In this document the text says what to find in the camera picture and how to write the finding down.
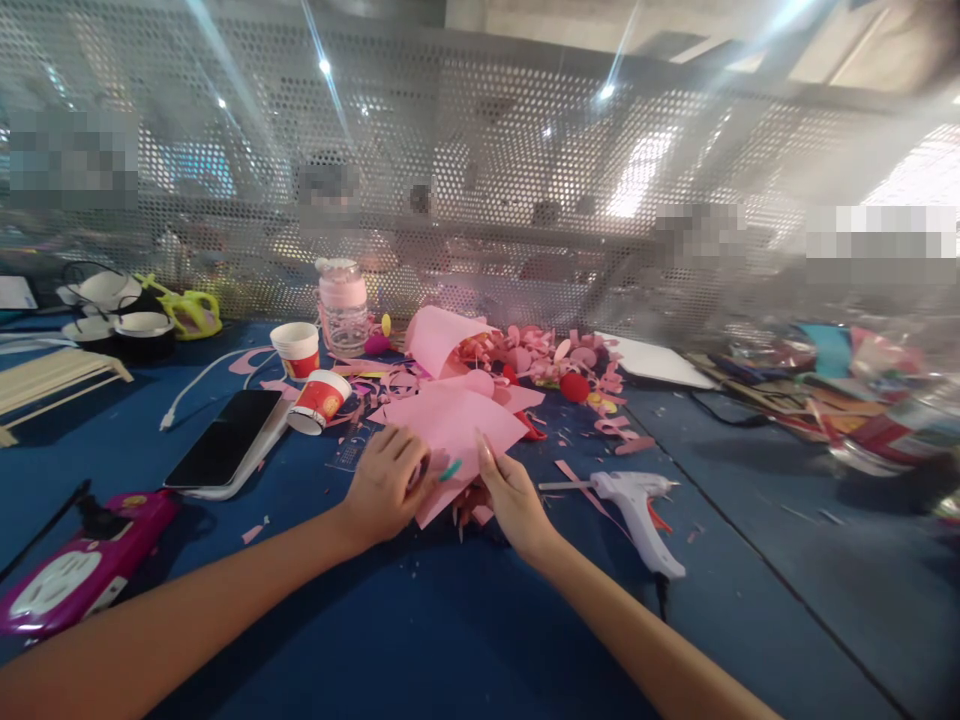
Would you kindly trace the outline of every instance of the smartphone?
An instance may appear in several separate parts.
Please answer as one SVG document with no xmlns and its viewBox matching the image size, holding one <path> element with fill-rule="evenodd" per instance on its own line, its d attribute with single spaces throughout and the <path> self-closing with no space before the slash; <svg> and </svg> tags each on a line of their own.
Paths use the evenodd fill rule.
<svg viewBox="0 0 960 720">
<path fill-rule="evenodd" d="M 176 490 L 229 485 L 281 394 L 279 390 L 241 390 L 230 398 L 163 486 Z"/>
</svg>

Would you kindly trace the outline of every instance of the red pompom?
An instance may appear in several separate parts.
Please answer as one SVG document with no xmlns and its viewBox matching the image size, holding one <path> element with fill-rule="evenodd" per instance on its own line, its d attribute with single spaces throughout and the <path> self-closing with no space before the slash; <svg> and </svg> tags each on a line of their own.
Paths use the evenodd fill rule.
<svg viewBox="0 0 960 720">
<path fill-rule="evenodd" d="M 590 383 L 583 375 L 567 373 L 560 378 L 560 392 L 570 402 L 583 402 L 590 394 Z"/>
</svg>

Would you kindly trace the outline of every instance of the perforated metal panel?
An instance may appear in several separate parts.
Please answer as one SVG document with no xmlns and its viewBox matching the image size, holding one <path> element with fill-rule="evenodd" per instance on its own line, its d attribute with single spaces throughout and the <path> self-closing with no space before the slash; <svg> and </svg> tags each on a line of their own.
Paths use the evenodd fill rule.
<svg viewBox="0 0 960 720">
<path fill-rule="evenodd" d="M 611 61 L 296 7 L 0 0 L 0 141 L 21 111 L 139 125 L 135 207 L 104 209 L 104 190 L 24 208 L 14 187 L 0 259 L 51 283 L 80 258 L 152 271 L 229 317 L 278 319 L 313 317 L 314 259 L 349 256 L 376 312 L 433 302 L 691 343 L 887 294 L 811 292 L 805 208 L 884 187 L 875 201 L 899 202 L 930 164 L 904 158 L 932 153 L 947 173 L 956 145 L 930 133 L 960 126 L 913 117 L 883 162 L 840 168 L 812 197 L 810 168 L 896 122 L 883 98 L 642 58 L 611 80 Z M 95 148 L 71 152 L 115 177 L 89 164 Z M 942 314 L 952 297 L 913 288 L 896 310 Z"/>
</svg>

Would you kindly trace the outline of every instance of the person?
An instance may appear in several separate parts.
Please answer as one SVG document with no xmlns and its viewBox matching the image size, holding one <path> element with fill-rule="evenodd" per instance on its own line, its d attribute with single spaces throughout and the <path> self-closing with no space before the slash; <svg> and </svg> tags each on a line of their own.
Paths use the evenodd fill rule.
<svg viewBox="0 0 960 720">
<path fill-rule="evenodd" d="M 660 621 L 554 529 L 526 469 L 478 434 L 478 492 L 516 552 L 570 603 L 664 718 L 777 715 Z M 0 717 L 146 715 L 247 627 L 309 580 L 406 527 L 436 486 L 424 441 L 371 439 L 339 505 L 70 628 L 0 669 Z"/>
</svg>

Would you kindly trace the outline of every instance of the pink water bottle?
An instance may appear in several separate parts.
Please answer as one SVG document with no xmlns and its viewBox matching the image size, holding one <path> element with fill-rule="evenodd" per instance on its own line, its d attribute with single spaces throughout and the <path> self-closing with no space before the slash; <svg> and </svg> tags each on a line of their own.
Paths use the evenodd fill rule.
<svg viewBox="0 0 960 720">
<path fill-rule="evenodd" d="M 360 267 L 349 258 L 319 258 L 320 319 L 323 341 L 340 357 L 356 357 L 370 336 L 367 283 Z"/>
</svg>

